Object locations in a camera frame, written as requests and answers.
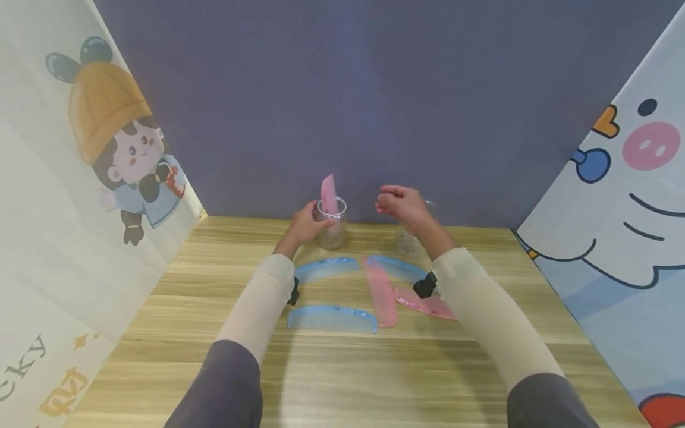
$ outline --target pink comb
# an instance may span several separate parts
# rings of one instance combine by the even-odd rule
[[[395,287],[395,299],[399,304],[422,314],[446,320],[457,319],[449,309],[449,306],[437,294],[433,294],[428,299],[422,299],[410,288]]]
[[[397,306],[395,294],[388,275],[376,260],[364,259],[366,282],[369,283],[373,310],[376,313],[378,327],[389,329],[397,324]]]
[[[323,179],[323,183],[321,183],[321,209],[326,214],[339,213],[336,182],[333,181],[333,174]]]

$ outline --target pink pig nose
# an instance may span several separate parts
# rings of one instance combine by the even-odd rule
[[[635,129],[623,143],[623,159],[633,169],[650,171],[669,163],[680,148],[680,133],[670,123],[652,122]]]

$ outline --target yellow hat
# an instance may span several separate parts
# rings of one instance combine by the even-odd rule
[[[69,118],[81,157],[93,165],[118,130],[152,112],[136,81],[109,62],[91,62],[74,79]]]

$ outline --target black clip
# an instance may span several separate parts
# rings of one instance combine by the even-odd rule
[[[295,287],[292,288],[292,293],[290,293],[289,305],[295,306],[297,299],[299,299],[299,291],[297,291],[297,286],[299,285],[299,279],[295,277]]]
[[[426,278],[420,279],[414,283],[414,292],[422,299],[428,299],[437,286],[438,279],[435,278],[435,274],[431,271],[426,275]]]

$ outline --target cartoon girl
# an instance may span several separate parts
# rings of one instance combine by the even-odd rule
[[[176,209],[186,188],[178,161],[166,152],[164,134],[129,73],[111,64],[112,49],[100,37],[81,46],[81,64],[61,53],[45,58],[56,79],[73,84],[69,119],[85,163],[104,185],[101,203],[121,211],[125,244],[137,245],[145,232]]]

